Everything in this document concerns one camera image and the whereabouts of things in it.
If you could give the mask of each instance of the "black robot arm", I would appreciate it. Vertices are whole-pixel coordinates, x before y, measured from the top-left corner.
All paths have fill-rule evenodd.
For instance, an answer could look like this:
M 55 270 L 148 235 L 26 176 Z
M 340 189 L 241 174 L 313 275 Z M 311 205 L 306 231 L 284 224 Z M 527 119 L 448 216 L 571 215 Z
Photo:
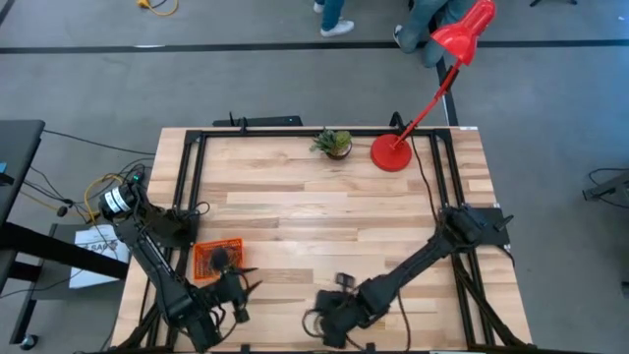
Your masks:
M 134 183 L 103 195 L 99 208 L 105 218 L 114 224 L 116 236 L 127 245 L 155 287 L 157 310 L 162 318 L 169 326 L 186 334 L 197 352 L 203 353 L 224 340 L 220 324 L 225 312 L 221 304 L 232 303 L 236 324 L 249 320 L 245 308 L 247 299 L 259 282 L 251 287 L 247 283 L 244 289 L 240 280 L 254 268 L 230 267 L 226 251 L 218 249 L 212 254 L 212 259 L 220 261 L 211 266 L 220 271 L 219 279 L 198 288 L 185 277 L 179 276 L 159 250 L 157 242 L 177 244 L 182 243 L 182 239 L 186 247 L 190 247 L 186 234 L 191 230 L 191 223 L 195 222 L 197 215 L 151 205 L 142 187 Z M 212 310 L 216 307 L 222 311 L 221 316 Z M 154 312 L 147 315 L 154 317 Z M 133 340 L 130 343 L 136 345 L 137 342 Z
M 384 316 L 399 290 L 439 259 L 477 247 L 485 227 L 472 208 L 447 207 L 428 243 L 390 273 L 367 279 L 352 292 L 318 291 L 313 311 L 320 316 L 323 344 L 345 348 L 350 330 L 367 328 Z M 348 285 L 353 278 L 337 274 L 337 282 Z

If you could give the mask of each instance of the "person's leg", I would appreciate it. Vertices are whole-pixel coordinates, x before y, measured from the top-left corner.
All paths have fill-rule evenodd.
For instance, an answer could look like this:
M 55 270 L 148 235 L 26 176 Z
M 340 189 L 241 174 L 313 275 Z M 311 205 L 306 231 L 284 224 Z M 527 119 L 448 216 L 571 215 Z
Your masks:
M 326 0 L 321 22 L 321 35 L 325 37 L 345 34 L 354 29 L 354 23 L 340 20 L 341 9 L 345 0 Z
M 325 5 L 325 0 L 314 0 L 313 10 L 320 14 L 323 12 L 323 5 Z
M 415 0 L 409 21 L 395 34 L 395 40 L 405 53 L 415 51 L 422 33 L 427 30 L 430 18 L 448 0 Z
M 476 0 L 449 0 L 445 6 L 445 13 L 439 22 L 439 26 L 454 24 L 463 18 L 463 15 L 470 10 Z M 430 39 L 422 52 L 424 66 L 432 68 L 445 53 L 445 48 Z
M 321 23 L 322 30 L 332 30 L 338 24 L 338 18 L 341 17 L 341 9 L 343 9 L 345 0 L 327 0 L 323 9 L 323 21 Z

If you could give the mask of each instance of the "wooden tabletop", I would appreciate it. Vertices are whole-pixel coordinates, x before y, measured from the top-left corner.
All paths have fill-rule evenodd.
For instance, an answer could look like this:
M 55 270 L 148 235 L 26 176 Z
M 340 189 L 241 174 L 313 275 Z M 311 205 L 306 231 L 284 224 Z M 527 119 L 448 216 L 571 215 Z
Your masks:
M 148 186 L 148 196 L 156 205 L 171 206 L 185 132 L 183 128 L 162 130 Z M 479 132 L 453 128 L 452 137 L 466 202 L 493 205 Z M 215 350 L 239 350 L 243 343 L 250 343 L 253 350 L 325 348 L 301 326 L 317 290 L 338 289 L 333 283 L 338 271 L 354 275 L 357 284 L 388 272 L 432 235 L 428 191 L 418 163 L 413 160 L 396 173 L 379 170 L 370 160 L 372 141 L 354 138 L 349 157 L 333 161 L 310 152 L 308 138 L 208 140 L 199 201 L 210 203 L 211 210 L 201 218 L 198 242 L 243 238 L 245 266 L 259 268 L 251 273 L 250 281 L 263 280 L 249 301 L 251 320 L 239 324 Z M 415 137 L 415 142 L 438 205 L 429 141 Z M 443 147 L 440 152 L 447 166 Z M 196 154 L 193 149 L 191 161 Z M 194 164 L 189 167 L 186 196 Z M 446 183 L 451 187 L 449 178 Z M 478 254 L 487 299 L 518 337 L 530 341 L 511 262 L 495 247 L 479 247 Z M 192 267 L 190 257 L 188 278 L 194 283 Z M 125 340 L 138 324 L 145 283 L 146 276 L 132 260 L 112 345 Z M 466 347 L 454 284 L 450 260 L 444 259 L 402 290 L 414 350 Z M 478 310 L 470 302 L 477 341 L 482 342 Z M 232 323 L 226 320 L 223 330 Z M 160 329 L 158 344 L 163 344 L 165 325 Z M 362 344 L 372 341 L 380 350 L 403 349 L 406 332 L 397 302 L 372 327 L 355 329 L 350 336 Z M 175 350 L 194 352 L 182 335 Z

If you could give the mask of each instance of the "small succulent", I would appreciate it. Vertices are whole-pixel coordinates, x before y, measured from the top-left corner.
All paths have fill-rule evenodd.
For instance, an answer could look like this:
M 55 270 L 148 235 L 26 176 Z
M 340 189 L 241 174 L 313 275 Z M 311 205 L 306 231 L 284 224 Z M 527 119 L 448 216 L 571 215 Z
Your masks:
M 350 132 L 334 132 L 325 129 L 321 132 L 321 134 L 314 138 L 314 144 L 311 146 L 311 151 L 320 149 L 325 153 L 337 156 L 345 151 L 351 142 L 352 136 L 350 135 Z

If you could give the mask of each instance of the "white shoe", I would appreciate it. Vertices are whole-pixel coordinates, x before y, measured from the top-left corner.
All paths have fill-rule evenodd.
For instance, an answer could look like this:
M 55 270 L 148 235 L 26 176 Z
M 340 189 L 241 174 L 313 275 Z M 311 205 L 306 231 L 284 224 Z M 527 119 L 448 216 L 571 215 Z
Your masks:
M 402 26 L 401 25 L 398 25 L 398 26 L 395 27 L 395 29 L 393 30 L 393 39 L 397 43 L 397 46 L 399 46 L 401 48 L 402 46 L 400 45 L 400 40 L 397 38 L 397 33 L 399 33 L 400 30 L 402 30 Z
M 320 14 L 320 13 L 322 13 L 322 12 L 323 12 L 323 5 L 319 5 L 319 4 L 317 4 L 317 3 L 314 3 L 313 10 L 314 10 L 316 13 Z
M 321 30 L 321 35 L 324 37 L 330 37 L 334 35 L 341 35 L 348 33 L 354 29 L 354 22 L 348 20 L 340 20 L 338 24 L 331 30 Z

